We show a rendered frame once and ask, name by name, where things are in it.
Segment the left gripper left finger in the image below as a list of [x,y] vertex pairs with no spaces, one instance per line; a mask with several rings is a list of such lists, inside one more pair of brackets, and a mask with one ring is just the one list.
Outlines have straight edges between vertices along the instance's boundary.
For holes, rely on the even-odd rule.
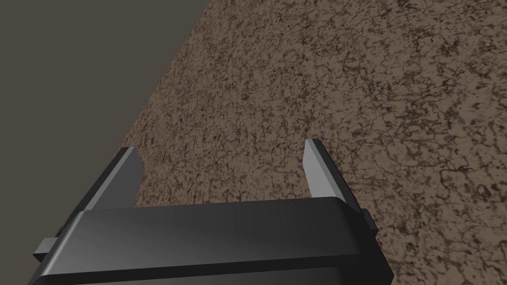
[[133,207],[143,172],[138,150],[121,148],[72,211],[72,218],[84,210]]

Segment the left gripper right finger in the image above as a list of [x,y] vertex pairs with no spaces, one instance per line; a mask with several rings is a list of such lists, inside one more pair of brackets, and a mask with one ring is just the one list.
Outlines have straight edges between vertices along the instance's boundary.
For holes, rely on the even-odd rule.
[[361,212],[354,193],[319,139],[305,140],[303,169],[311,197],[337,197]]

